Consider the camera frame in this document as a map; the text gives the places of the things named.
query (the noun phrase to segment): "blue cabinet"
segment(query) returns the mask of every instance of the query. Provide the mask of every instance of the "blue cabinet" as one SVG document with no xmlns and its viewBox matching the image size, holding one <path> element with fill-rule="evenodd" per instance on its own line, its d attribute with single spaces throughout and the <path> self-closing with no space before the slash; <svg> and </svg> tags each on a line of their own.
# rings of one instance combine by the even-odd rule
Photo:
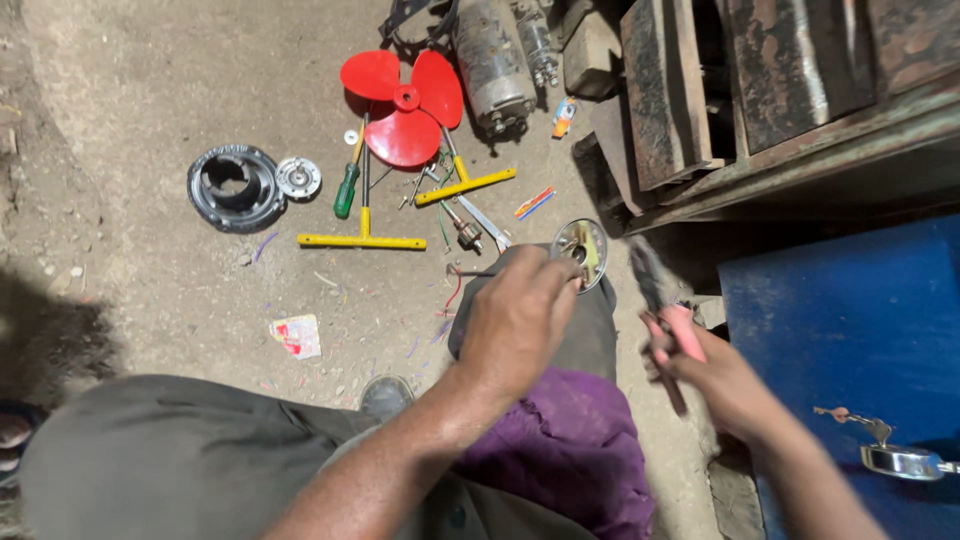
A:
<svg viewBox="0 0 960 540">
<path fill-rule="evenodd" d="M 814 406 L 894 427 L 889 442 L 960 459 L 960 216 L 724 263 L 731 341 L 824 442 L 896 539 L 960 538 L 960 475 L 936 482 L 868 471 L 874 439 Z M 757 480 L 767 536 L 785 538 Z"/>
</svg>

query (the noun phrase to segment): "red fan blade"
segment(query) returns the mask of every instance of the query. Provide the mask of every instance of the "red fan blade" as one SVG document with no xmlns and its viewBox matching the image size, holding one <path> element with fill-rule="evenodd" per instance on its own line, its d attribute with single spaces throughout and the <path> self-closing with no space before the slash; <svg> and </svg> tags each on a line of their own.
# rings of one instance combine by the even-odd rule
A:
<svg viewBox="0 0 960 540">
<path fill-rule="evenodd" d="M 340 68 L 340 82 L 367 99 L 394 99 L 394 90 L 400 84 L 400 59 L 390 51 L 353 55 Z"/>
<path fill-rule="evenodd" d="M 422 110 L 398 110 L 371 122 L 364 139 L 374 154 L 390 165 L 413 167 L 425 163 L 440 148 L 440 126 Z"/>
<path fill-rule="evenodd" d="M 464 113 L 464 94 L 460 79 L 444 55 L 424 51 L 414 63 L 410 84 L 420 93 L 420 108 L 442 125 L 453 129 Z"/>
</svg>

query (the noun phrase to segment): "gray trousers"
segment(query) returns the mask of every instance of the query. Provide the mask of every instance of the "gray trousers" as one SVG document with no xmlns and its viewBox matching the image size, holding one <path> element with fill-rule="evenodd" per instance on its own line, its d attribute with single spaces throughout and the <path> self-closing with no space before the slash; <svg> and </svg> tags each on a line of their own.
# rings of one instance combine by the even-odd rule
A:
<svg viewBox="0 0 960 540">
<path fill-rule="evenodd" d="M 483 282 L 465 288 L 450 337 L 455 356 Z M 612 379 L 615 300 L 603 285 L 578 297 L 553 364 Z M 254 539 L 337 448 L 376 424 L 360 412 L 204 380 L 106 382 L 54 413 L 34 437 L 19 473 L 25 518 L 38 540 Z M 592 536 L 536 504 L 447 474 L 398 537 Z"/>
</svg>

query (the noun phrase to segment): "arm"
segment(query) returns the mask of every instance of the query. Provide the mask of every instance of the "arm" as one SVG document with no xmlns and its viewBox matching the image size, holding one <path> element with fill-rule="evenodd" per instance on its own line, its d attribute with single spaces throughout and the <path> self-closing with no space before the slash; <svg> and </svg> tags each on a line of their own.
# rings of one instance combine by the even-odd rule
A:
<svg viewBox="0 0 960 540">
<path fill-rule="evenodd" d="M 729 343 L 690 322 L 689 311 L 668 307 L 660 317 L 670 324 L 682 350 L 698 342 L 707 361 L 684 353 L 669 356 L 654 348 L 654 361 L 704 395 L 718 428 L 750 446 L 771 480 L 798 540 L 886 540 L 820 441 L 783 406 Z M 645 318 L 653 342 L 663 331 Z"/>
<path fill-rule="evenodd" d="M 474 297 L 459 361 L 321 471 L 265 540 L 390 538 L 441 475 L 540 378 L 580 288 L 572 259 L 523 246 Z"/>
</svg>

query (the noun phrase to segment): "paper scrap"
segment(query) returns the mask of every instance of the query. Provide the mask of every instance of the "paper scrap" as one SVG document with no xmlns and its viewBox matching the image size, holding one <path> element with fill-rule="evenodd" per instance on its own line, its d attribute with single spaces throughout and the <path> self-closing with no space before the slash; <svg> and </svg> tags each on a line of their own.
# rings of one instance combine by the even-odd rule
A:
<svg viewBox="0 0 960 540">
<path fill-rule="evenodd" d="M 572 97 L 565 97 L 557 107 L 557 113 L 553 115 L 553 136 L 563 138 L 566 132 L 570 130 L 570 123 L 573 122 L 573 115 L 577 112 L 577 100 Z"/>
<path fill-rule="evenodd" d="M 270 335 L 283 344 L 297 360 L 306 360 L 324 353 L 313 313 L 278 319 L 270 324 Z"/>
<path fill-rule="evenodd" d="M 548 185 L 547 188 L 540 193 L 540 195 L 534 197 L 533 199 L 530 199 L 526 203 L 523 203 L 522 205 L 520 205 L 520 208 L 516 209 L 516 211 L 514 212 L 516 219 L 523 221 L 525 217 L 530 215 L 530 213 L 533 212 L 535 209 L 538 209 L 540 205 L 547 202 L 555 194 L 556 194 L 556 191 L 554 190 L 553 186 Z"/>
</svg>

